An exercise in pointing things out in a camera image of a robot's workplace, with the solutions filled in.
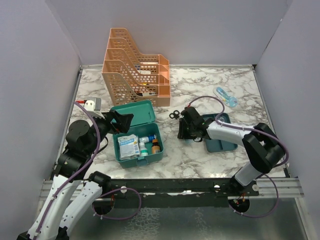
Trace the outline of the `amber medicine bottle orange cap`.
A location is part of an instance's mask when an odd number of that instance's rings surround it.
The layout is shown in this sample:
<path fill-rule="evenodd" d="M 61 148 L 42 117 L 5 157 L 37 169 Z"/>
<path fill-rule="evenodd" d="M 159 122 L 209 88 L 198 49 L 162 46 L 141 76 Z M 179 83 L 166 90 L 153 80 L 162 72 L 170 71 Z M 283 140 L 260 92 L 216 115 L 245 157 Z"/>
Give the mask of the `amber medicine bottle orange cap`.
<path fill-rule="evenodd" d="M 161 152 L 161 147 L 159 145 L 159 141 L 156 138 L 152 140 L 151 151 L 152 151 L 152 154 L 158 154 Z"/>

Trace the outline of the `teal plastic medicine box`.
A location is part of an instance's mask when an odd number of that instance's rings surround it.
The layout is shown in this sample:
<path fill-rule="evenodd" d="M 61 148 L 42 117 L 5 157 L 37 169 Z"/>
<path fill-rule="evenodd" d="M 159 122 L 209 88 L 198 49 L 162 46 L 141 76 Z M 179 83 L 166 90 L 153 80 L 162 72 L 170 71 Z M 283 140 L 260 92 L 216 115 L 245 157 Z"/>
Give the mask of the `teal plastic medicine box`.
<path fill-rule="evenodd" d="M 133 167 L 142 167 L 151 163 L 159 162 L 162 160 L 164 155 L 164 145 L 161 139 L 160 130 L 158 125 L 155 123 L 156 115 L 152 102 L 149 100 L 143 100 L 134 103 L 128 103 L 124 105 L 114 106 L 113 110 L 119 114 L 133 114 L 134 117 L 131 121 L 129 131 L 127 133 L 121 133 L 113 136 L 113 145 L 115 152 L 115 159 L 121 165 L 122 168 L 128 169 Z M 158 143 L 161 148 L 161 152 L 152 154 L 152 142 L 145 143 L 148 150 L 147 156 L 140 156 L 131 159 L 120 160 L 120 151 L 118 138 L 122 136 L 136 135 L 139 138 L 150 135 L 156 135 Z"/>

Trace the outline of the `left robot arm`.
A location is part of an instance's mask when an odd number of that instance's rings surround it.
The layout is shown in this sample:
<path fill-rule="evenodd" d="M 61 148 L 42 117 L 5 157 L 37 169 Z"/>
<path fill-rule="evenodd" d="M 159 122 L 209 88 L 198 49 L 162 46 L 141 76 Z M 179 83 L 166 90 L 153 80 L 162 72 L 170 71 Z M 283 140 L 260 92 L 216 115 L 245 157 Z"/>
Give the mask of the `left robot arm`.
<path fill-rule="evenodd" d="M 108 134 L 126 134 L 131 126 L 155 121 L 151 106 L 122 105 L 119 109 L 122 113 L 115 109 L 98 112 L 82 108 L 92 124 L 77 120 L 69 126 L 65 137 L 67 145 L 58 158 L 47 199 L 32 227 L 18 235 L 19 240 L 68 240 L 94 200 L 110 193 L 111 178 L 96 171 L 89 176 L 81 193 L 71 199 Z"/>

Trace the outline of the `black handled scissors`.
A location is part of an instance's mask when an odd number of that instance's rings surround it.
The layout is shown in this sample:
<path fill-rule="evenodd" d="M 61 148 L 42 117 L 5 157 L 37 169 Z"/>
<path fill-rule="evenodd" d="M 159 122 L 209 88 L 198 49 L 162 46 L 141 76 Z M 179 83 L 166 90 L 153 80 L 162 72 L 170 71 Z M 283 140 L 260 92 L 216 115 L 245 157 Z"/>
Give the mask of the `black handled scissors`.
<path fill-rule="evenodd" d="M 169 114 L 169 118 L 178 120 L 180 118 L 180 112 L 178 110 L 174 110 L 172 113 Z"/>

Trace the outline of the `teal divided tray insert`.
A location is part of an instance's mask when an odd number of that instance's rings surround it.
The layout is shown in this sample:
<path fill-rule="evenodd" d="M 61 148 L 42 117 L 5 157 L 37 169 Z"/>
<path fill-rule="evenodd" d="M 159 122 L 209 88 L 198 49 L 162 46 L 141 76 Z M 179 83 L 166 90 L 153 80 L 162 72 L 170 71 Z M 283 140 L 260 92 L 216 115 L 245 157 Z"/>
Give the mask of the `teal divided tray insert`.
<path fill-rule="evenodd" d="M 204 114 L 202 115 L 204 120 L 207 120 L 209 118 L 214 119 L 218 115 L 217 113 L 212 113 L 212 114 Z M 231 120 L 230 117 L 227 113 L 223 113 L 220 117 L 219 120 L 221 122 L 225 122 L 230 124 Z M 220 140 L 220 139 L 205 139 L 205 146 L 206 150 L 209 153 L 221 153 L 221 152 L 230 152 L 234 151 L 238 148 L 238 145 L 232 142 Z"/>

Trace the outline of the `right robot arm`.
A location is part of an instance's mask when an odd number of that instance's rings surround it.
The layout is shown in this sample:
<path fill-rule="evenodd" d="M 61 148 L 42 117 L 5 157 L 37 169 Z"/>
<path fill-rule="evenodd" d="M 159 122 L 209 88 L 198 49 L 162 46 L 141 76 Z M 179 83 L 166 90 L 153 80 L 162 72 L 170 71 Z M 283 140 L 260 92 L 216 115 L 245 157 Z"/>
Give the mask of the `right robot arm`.
<path fill-rule="evenodd" d="M 289 158 L 284 143 L 265 123 L 245 127 L 222 122 L 218 115 L 204 119 L 192 106 L 186 107 L 181 116 L 179 139 L 221 140 L 244 147 L 249 162 L 229 181 L 229 189 L 236 196 L 246 192 L 252 181 L 278 166 L 283 157 Z"/>

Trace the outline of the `white blue bandage roll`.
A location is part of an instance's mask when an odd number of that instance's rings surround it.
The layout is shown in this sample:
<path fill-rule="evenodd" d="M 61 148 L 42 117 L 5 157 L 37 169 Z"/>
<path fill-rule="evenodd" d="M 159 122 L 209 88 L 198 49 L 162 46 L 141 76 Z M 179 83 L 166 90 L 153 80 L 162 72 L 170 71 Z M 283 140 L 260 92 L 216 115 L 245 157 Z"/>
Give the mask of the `white blue bandage roll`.
<path fill-rule="evenodd" d="M 153 140 L 155 140 L 157 138 L 157 136 L 155 134 L 153 135 L 148 135 L 148 136 L 143 136 L 139 138 L 139 142 L 140 143 L 150 143 Z"/>

